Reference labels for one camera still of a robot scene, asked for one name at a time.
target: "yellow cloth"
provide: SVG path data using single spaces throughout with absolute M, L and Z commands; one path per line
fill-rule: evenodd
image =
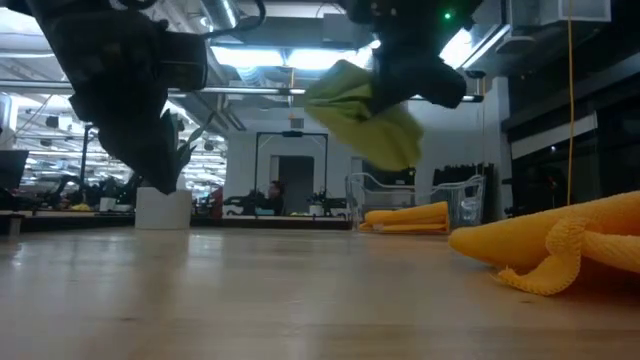
M 305 93 L 305 111 L 377 167 L 403 170 L 420 159 L 423 130 L 401 105 L 371 117 L 371 75 L 338 61 Z
M 504 269 L 503 283 L 539 295 L 565 290 L 595 263 L 610 280 L 640 274 L 640 192 L 459 229 L 449 244 Z
M 446 202 L 396 211 L 376 210 L 365 215 L 361 231 L 384 233 L 449 232 L 449 210 Z

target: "wall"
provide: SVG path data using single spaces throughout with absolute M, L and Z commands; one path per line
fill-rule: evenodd
M 230 196 L 245 196 L 253 189 L 255 138 L 256 135 L 252 133 L 228 136 L 225 199 Z M 263 135 L 260 138 L 258 155 L 258 188 L 265 191 L 270 182 L 272 156 L 297 155 L 314 158 L 313 188 L 314 191 L 320 191 L 324 187 L 324 146 L 322 137 L 283 138 L 277 135 Z M 327 191 L 330 196 L 345 196 L 344 179 L 351 171 L 352 158 L 355 156 L 347 146 L 329 138 Z
M 494 216 L 504 218 L 503 209 L 511 206 L 512 198 L 511 188 L 501 181 L 511 177 L 511 152 L 500 124 L 509 117 L 509 89 L 506 78 L 496 78 L 491 85 L 483 104 L 461 104 L 451 110 L 424 101 L 409 103 L 409 111 L 425 129 L 416 190 L 429 194 L 434 171 L 446 165 L 493 163 L 497 172 Z

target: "door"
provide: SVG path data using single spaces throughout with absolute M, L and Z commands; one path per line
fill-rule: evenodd
M 284 213 L 309 212 L 313 194 L 314 159 L 311 156 L 280 156 L 279 179 L 284 184 Z

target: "table surface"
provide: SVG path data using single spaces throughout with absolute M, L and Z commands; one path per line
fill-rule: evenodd
M 0 359 L 637 359 L 640 292 L 544 298 L 443 238 L 109 229 L 0 245 Z

